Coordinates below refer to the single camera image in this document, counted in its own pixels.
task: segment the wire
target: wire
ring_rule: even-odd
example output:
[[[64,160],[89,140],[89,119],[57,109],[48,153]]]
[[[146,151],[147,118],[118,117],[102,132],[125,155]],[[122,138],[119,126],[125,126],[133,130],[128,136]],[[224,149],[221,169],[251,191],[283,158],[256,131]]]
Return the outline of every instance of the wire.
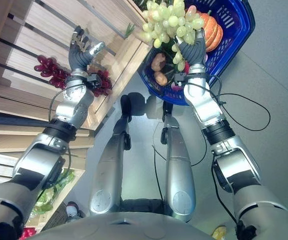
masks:
[[[70,152],[70,148],[68,147],[67,148],[67,151],[68,151],[68,167],[67,167],[67,171],[65,172],[65,175],[63,175],[55,184],[57,183],[60,183],[62,180],[64,180],[68,174],[69,174],[69,171],[70,171],[70,167],[72,165],[72,154]]]
[[[246,99],[246,100],[249,100],[249,101],[251,101],[252,103],[254,103],[254,104],[262,107],[262,108],[267,112],[267,114],[268,114],[268,122],[267,122],[267,124],[266,124],[264,127],[262,127],[261,129],[250,129],[250,128],[242,125],[241,123],[239,123],[237,120],[235,120],[235,119],[233,118],[233,116],[227,111],[227,109],[222,105],[222,107],[223,107],[223,109],[225,110],[225,112],[232,118],[232,120],[233,120],[234,122],[236,122],[236,123],[237,123],[238,125],[240,125],[241,127],[245,128],[245,129],[247,129],[247,130],[249,130],[249,131],[252,131],[252,132],[259,132],[259,131],[262,131],[262,130],[264,130],[265,128],[267,128],[268,125],[270,124],[270,119],[271,119],[270,112],[269,112],[269,110],[268,110],[266,107],[264,107],[262,104],[254,101],[254,100],[252,100],[252,99],[249,99],[249,98],[247,98],[247,97],[245,97],[245,96],[243,96],[243,95],[237,94],[237,93],[234,93],[234,94],[233,94],[233,93],[222,93],[222,94],[220,94],[220,95],[221,95],[221,96],[224,96],[224,95],[239,96],[239,97],[241,97],[241,98],[244,98],[244,99]]]
[[[243,95],[237,94],[237,93],[234,93],[234,94],[233,94],[233,93],[220,93],[220,91],[221,91],[221,85],[222,85],[220,78],[217,77],[217,76],[214,76],[214,75],[211,75],[211,77],[215,77],[215,78],[219,81],[219,83],[220,83],[217,96],[216,96],[211,90],[208,90],[207,88],[205,88],[205,87],[203,87],[203,86],[201,86],[201,85],[194,84],[194,83],[191,83],[191,82],[187,82],[187,83],[185,83],[185,85],[197,86],[197,87],[199,87],[199,88],[201,88],[201,89],[209,92],[209,93],[212,95],[212,98],[214,98],[214,99],[216,100],[216,102],[218,103],[218,105],[219,105],[220,107],[223,107],[223,109],[225,110],[225,112],[232,118],[232,120],[233,120],[235,123],[237,123],[238,125],[240,125],[242,128],[247,129],[247,130],[252,131],[252,132],[259,132],[259,131],[262,131],[262,130],[264,130],[265,128],[268,127],[268,125],[270,124],[271,115],[270,115],[269,110],[268,110],[266,107],[264,107],[262,104],[254,101],[254,100],[252,100],[252,99],[249,99],[249,98],[247,98],[247,97],[245,97],[245,96],[243,96]],[[219,97],[220,97],[220,96],[224,96],[224,95],[239,96],[239,97],[241,97],[241,98],[244,98],[244,99],[246,99],[246,100],[249,100],[250,102],[252,102],[252,103],[254,103],[254,104],[262,107],[262,108],[267,112],[267,114],[268,114],[268,122],[267,122],[267,124],[266,124],[264,127],[260,128],[260,129],[250,129],[250,128],[244,126],[243,124],[239,123],[239,122],[228,112],[228,110],[224,107],[224,104],[226,104],[226,102],[222,102],[222,101],[219,100]]]
[[[44,194],[45,190],[46,190],[46,189],[42,190],[42,192],[38,195],[38,198],[37,198],[36,202],[38,202],[38,200],[40,199],[40,197]]]
[[[161,124],[161,123],[162,123],[162,122],[159,122],[159,123],[156,125],[155,131],[154,131],[154,133],[153,133],[153,145],[152,145],[152,147],[153,147],[154,151],[155,151],[161,158],[163,158],[165,161],[167,161],[167,159],[166,159],[165,157],[163,157],[163,155],[158,152],[158,150],[156,149],[156,146],[155,146],[155,142],[154,142],[154,136],[155,136],[155,134],[156,134],[157,127],[158,127],[159,124]],[[207,154],[207,143],[206,143],[206,139],[205,139],[205,136],[204,136],[204,134],[203,134],[202,131],[201,131],[201,133],[202,133],[202,136],[203,136],[204,142],[205,142],[205,152],[204,152],[204,156],[203,156],[202,159],[199,160],[197,163],[194,163],[193,165],[191,165],[191,167],[194,167],[194,166],[200,164],[200,163],[205,159],[206,154]]]
[[[159,194],[160,194],[160,199],[162,200],[162,202],[164,202],[164,200],[163,200],[163,195],[162,195],[162,191],[160,190],[158,175],[157,175],[157,169],[156,169],[156,150],[155,150],[155,148],[154,148],[154,167],[155,167],[155,176],[156,176],[156,181],[157,181],[158,190],[159,190]]]
[[[153,147],[154,151],[155,151],[162,159],[164,159],[165,161],[167,161],[167,159],[166,159],[165,157],[163,157],[162,154],[160,154],[160,153],[156,150],[156,148],[154,147],[154,145],[152,145],[152,147]]]
[[[236,218],[233,216],[233,214],[228,210],[228,208],[226,207],[226,205],[223,203],[223,201],[220,199],[219,194],[218,194],[218,189],[217,189],[217,184],[215,181],[215,177],[214,177],[214,172],[213,172],[213,164],[215,162],[215,155],[213,155],[213,161],[212,161],[212,165],[210,166],[210,171],[212,173],[212,177],[213,177],[213,181],[214,181],[214,186],[215,186],[215,192],[216,192],[216,196],[218,201],[220,202],[220,204],[223,206],[223,208],[226,210],[226,212],[228,213],[228,215],[232,218],[232,220],[237,224]]]
[[[204,160],[204,158],[206,157],[206,153],[207,153],[207,143],[206,143],[206,138],[205,138],[205,135],[204,135],[204,133],[202,132],[202,130],[201,130],[201,133],[202,133],[202,136],[203,136],[204,141],[205,141],[205,152],[204,152],[204,156],[203,156],[202,159],[199,160],[197,163],[194,163],[193,165],[191,165],[191,167],[194,167],[194,166],[200,164],[200,163]]]
[[[84,85],[83,83],[81,84],[77,84],[77,85],[74,85],[74,86],[69,86],[67,88],[65,88],[64,90],[61,90],[59,91],[58,93],[56,93],[56,95],[53,97],[52,101],[50,102],[50,105],[49,105],[49,110],[48,110],[48,121],[50,122],[50,116],[51,116],[51,112],[52,112],[52,107],[53,107],[53,104],[54,104],[54,101],[56,99],[56,97],[58,97],[59,94],[61,94],[62,92],[68,90],[68,89],[72,89],[72,88],[75,88],[75,87],[79,87],[79,86],[82,86]]]
[[[219,82],[219,88],[218,88],[218,93],[217,93],[217,102],[219,103],[220,102],[219,101],[219,96],[220,96],[220,92],[222,91],[222,81],[216,75],[209,75],[209,76],[212,77],[212,78],[216,78],[214,83],[216,83],[217,81]]]

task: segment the orange pumpkin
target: orange pumpkin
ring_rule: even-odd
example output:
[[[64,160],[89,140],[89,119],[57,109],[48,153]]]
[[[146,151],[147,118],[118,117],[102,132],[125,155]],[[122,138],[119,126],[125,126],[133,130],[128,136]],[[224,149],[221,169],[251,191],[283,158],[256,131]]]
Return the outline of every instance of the orange pumpkin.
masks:
[[[206,52],[213,51],[222,40],[223,29],[209,14],[200,13],[199,15],[204,20]]]

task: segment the bunch of grapes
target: bunch of grapes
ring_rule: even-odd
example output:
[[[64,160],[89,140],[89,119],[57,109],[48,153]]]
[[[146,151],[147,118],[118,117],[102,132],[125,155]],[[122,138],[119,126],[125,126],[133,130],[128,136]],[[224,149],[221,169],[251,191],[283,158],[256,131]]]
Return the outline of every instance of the bunch of grapes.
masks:
[[[174,0],[174,5],[168,7],[165,2],[158,4],[149,0],[147,10],[143,11],[148,21],[143,24],[143,40],[147,42],[154,40],[155,48],[159,48],[162,43],[168,43],[175,36],[183,38],[188,44],[194,44],[195,31],[204,25],[203,19],[196,11],[196,7],[192,5],[186,12],[184,0]],[[173,63],[177,64],[179,71],[183,71],[185,61],[178,45],[174,44],[172,50],[176,52]]]
[[[113,92],[112,91],[112,83],[110,81],[110,78],[108,77],[109,72],[107,70],[105,70],[105,71],[99,70],[97,72],[97,74],[102,81],[102,85],[101,85],[101,87],[95,88],[92,91],[93,91],[95,97],[99,97],[99,95],[108,96],[109,94],[111,94]]]
[[[63,69],[56,61],[54,57],[46,58],[43,55],[39,55],[37,60],[41,63],[34,67],[35,71],[41,72],[40,76],[48,78],[53,76],[49,80],[49,84],[58,89],[64,90],[66,88],[65,79],[70,76],[70,72]]]

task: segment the blue basket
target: blue basket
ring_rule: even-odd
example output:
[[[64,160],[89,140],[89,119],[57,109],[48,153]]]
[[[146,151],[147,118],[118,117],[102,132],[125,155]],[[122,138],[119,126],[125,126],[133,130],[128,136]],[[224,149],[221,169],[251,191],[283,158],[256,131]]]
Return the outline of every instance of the blue basket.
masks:
[[[255,19],[252,9],[246,0],[186,0],[186,7],[195,5],[203,13],[211,10],[214,17],[223,28],[223,38],[219,46],[208,52],[206,70],[210,75],[220,76],[239,49],[254,31]],[[159,98],[176,105],[187,105],[183,91],[173,91],[168,86],[160,86],[154,78],[150,65],[160,50],[153,48],[138,68],[138,73],[150,92]]]

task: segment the wooden display stand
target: wooden display stand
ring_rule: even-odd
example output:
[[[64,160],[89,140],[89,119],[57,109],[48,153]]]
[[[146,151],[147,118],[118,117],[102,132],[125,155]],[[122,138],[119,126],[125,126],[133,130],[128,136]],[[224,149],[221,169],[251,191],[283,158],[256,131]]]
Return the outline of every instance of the wooden display stand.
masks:
[[[107,69],[113,85],[89,108],[83,128],[95,130],[150,50],[133,34],[125,38],[128,24],[138,29],[143,21],[132,0],[0,0],[0,113],[48,120],[59,90],[34,71],[36,57],[55,57],[69,69],[71,35],[80,25],[92,43],[106,43],[91,67]]]
[[[86,30],[91,44],[106,43],[91,69],[108,70],[113,86],[111,95],[95,98],[84,130],[70,142],[75,179],[59,194],[54,209],[30,219],[28,227],[39,232],[84,173],[86,151],[94,142],[89,130],[97,129],[150,50],[134,34],[125,37],[129,24],[135,24],[138,31],[143,22],[142,12],[132,0],[0,0],[0,113],[48,121],[51,99],[59,89],[48,83],[50,77],[42,78],[34,71],[39,64],[37,56],[55,57],[70,69],[68,51],[77,25]],[[61,100],[58,96],[52,110]],[[42,130],[0,125],[0,183],[11,178],[17,159]]]

